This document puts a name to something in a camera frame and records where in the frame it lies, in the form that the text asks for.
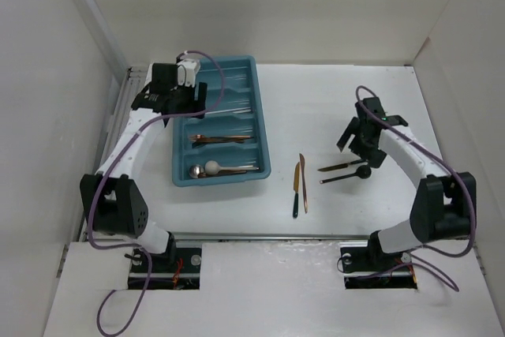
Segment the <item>black spoon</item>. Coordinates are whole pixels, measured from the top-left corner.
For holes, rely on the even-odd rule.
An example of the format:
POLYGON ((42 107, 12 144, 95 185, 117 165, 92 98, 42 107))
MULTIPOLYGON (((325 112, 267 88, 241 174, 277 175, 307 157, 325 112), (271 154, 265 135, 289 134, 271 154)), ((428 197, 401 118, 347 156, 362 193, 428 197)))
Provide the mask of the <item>black spoon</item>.
POLYGON ((368 165, 359 166, 352 174, 345 174, 334 178, 328 178, 320 180, 319 183, 327 184, 331 182, 337 182, 341 180, 346 180, 348 178, 360 178, 360 179, 368 179, 372 175, 372 169, 368 165))

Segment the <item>white spoon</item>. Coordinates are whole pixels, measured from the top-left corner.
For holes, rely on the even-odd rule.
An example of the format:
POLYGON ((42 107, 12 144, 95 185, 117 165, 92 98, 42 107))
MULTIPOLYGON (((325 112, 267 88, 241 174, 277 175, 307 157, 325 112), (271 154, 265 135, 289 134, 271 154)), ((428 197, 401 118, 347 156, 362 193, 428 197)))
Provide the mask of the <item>white spoon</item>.
POLYGON ((205 163, 204 170, 206 173, 216 174, 221 170, 259 170, 259 168, 255 166, 225 167, 214 160, 209 160, 205 163))

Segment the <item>silver spoon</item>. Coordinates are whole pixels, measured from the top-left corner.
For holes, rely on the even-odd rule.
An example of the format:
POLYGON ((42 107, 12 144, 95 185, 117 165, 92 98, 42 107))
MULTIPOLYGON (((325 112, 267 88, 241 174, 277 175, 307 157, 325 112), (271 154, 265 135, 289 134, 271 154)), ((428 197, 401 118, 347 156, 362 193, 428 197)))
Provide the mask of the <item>silver spoon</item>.
POLYGON ((205 170, 201 165, 195 164, 189 168, 189 176, 191 178, 202 178, 205 175, 205 170))

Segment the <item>copper spoon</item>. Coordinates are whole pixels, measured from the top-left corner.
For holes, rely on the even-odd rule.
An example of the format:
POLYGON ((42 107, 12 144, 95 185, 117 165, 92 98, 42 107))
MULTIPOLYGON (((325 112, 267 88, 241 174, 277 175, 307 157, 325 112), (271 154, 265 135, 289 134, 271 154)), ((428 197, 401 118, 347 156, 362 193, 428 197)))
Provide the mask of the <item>copper spoon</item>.
POLYGON ((227 175, 249 174, 249 173, 253 173, 253 172, 256 172, 256 170, 221 170, 216 174, 209 174, 206 172, 201 172, 196 177, 197 178, 212 178, 212 177, 220 177, 220 176, 227 176, 227 175))

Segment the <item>copper fork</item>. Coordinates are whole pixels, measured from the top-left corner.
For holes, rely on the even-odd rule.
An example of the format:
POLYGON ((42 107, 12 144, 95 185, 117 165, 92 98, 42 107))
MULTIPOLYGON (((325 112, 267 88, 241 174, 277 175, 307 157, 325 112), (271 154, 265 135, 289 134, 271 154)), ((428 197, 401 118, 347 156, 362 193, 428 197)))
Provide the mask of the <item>copper fork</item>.
POLYGON ((251 137, 203 137, 191 139, 193 144, 224 144, 224 143, 244 143, 250 140, 251 137))

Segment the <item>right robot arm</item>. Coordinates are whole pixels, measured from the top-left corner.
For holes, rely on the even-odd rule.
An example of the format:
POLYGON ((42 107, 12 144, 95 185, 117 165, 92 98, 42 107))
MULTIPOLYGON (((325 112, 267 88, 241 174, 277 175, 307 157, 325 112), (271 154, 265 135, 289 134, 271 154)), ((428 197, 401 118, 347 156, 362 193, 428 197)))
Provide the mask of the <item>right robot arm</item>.
POLYGON ((424 148, 403 117, 384 112, 378 97, 359 100, 355 107, 357 115, 337 143, 359 157, 355 176, 369 178, 372 170, 391 158, 416 193, 406 220, 371 233, 365 246, 342 248, 344 272, 384 271, 402 254, 430 242, 473 238, 477 226, 474 176, 455 172, 424 148))

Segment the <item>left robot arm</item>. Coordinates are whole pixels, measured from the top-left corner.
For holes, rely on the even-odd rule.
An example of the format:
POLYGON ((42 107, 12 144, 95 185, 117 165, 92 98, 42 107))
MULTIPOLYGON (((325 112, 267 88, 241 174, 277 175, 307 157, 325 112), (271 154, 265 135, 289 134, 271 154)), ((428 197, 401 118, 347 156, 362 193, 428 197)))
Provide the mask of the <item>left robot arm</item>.
POLYGON ((86 174, 80 180, 88 233, 120 237, 144 248, 159 271, 168 271, 176 264, 174 239, 150 219, 137 179, 171 116, 202 115, 207 86, 197 82, 199 70, 196 59, 150 65, 146 84, 133 99, 125 128, 110 156, 95 174, 86 174))

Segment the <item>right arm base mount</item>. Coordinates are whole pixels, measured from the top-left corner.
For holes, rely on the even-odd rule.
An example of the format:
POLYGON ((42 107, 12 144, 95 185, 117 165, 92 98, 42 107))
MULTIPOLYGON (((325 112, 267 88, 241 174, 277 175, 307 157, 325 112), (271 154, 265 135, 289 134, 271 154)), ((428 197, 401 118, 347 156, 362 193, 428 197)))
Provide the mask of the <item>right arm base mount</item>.
POLYGON ((408 253, 387 254, 372 260, 365 246, 344 245, 338 270, 346 290, 417 289, 417 278, 408 253))

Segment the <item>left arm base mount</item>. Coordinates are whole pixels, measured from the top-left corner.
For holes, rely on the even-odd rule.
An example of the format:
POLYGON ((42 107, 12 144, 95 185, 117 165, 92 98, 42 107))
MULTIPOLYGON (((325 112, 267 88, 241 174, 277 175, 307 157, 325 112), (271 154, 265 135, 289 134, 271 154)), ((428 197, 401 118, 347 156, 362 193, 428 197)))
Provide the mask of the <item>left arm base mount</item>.
MULTIPOLYGON (((174 259, 151 255, 152 268, 148 290, 199 290, 203 249, 200 242, 177 242, 174 259)), ((125 253, 129 260, 127 288, 141 290, 148 273, 148 259, 139 250, 125 253)))

